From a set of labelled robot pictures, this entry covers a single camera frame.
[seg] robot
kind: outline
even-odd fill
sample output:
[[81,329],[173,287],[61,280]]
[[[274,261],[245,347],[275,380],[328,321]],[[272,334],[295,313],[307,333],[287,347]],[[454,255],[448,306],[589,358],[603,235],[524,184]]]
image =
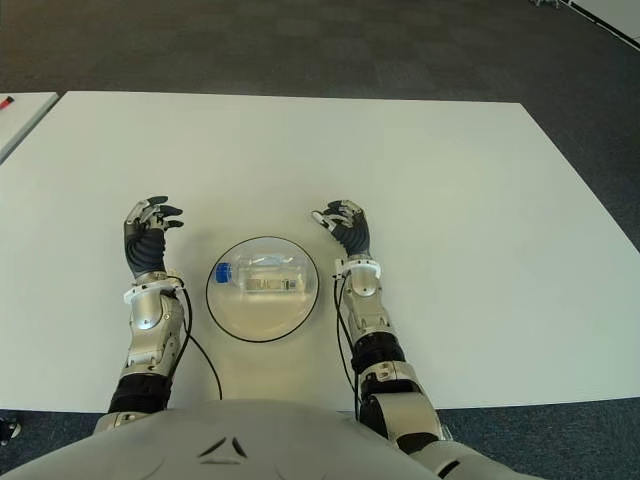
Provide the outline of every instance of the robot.
[[183,281],[164,265],[165,232],[182,226],[167,197],[138,202],[124,222],[135,284],[132,341],[109,412],[92,436],[3,479],[532,480],[453,441],[407,362],[382,304],[364,211],[349,200],[312,217],[347,254],[338,262],[352,352],[356,418],[292,402],[220,400],[167,409],[180,341]]

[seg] white plate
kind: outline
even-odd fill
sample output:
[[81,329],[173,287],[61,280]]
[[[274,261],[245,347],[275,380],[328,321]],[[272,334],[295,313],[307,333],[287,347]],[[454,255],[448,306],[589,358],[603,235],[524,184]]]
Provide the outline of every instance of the white plate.
[[[296,292],[245,292],[233,281],[217,283],[216,267],[235,264],[242,256],[284,254],[303,265],[306,282]],[[289,240],[258,237],[228,250],[207,281],[207,306],[214,321],[229,335],[247,342],[270,342],[293,332],[307,319],[318,298],[318,271],[311,257]]]

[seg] plastic bottle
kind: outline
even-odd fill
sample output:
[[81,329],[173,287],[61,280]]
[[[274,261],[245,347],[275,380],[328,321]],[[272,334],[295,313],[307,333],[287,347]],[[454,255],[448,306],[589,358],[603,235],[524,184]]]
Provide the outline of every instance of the plastic bottle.
[[279,254],[239,257],[233,263],[219,263],[216,283],[230,283],[248,293],[303,292],[305,268],[296,257]]

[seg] gray carpet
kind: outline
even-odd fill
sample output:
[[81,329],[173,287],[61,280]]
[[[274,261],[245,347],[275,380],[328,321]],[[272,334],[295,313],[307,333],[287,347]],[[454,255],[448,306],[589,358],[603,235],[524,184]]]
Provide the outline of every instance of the gray carpet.
[[[522,103],[640,248],[640,54],[527,0],[4,0],[0,90]],[[96,417],[25,412],[6,471]],[[463,442],[551,479],[640,478],[640,400],[445,411]]]

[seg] black arm joint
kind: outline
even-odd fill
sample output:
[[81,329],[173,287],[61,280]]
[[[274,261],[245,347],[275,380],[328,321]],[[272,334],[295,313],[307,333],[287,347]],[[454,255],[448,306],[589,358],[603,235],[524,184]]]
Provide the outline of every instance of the black arm joint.
[[387,431],[387,424],[384,421],[382,408],[375,397],[369,397],[362,402],[358,420],[381,437],[389,438],[389,432]]
[[109,413],[155,413],[167,408],[171,379],[164,375],[133,373],[122,377],[111,398]]
[[430,443],[437,442],[438,437],[433,433],[419,432],[419,433],[407,433],[402,435],[396,440],[398,448],[407,455],[419,452]]
[[351,366],[358,375],[376,363],[391,361],[405,361],[398,339],[391,333],[370,333],[353,346]]
[[362,382],[362,398],[377,393],[420,393],[418,386],[411,380],[388,380],[380,382],[372,373],[366,376]]

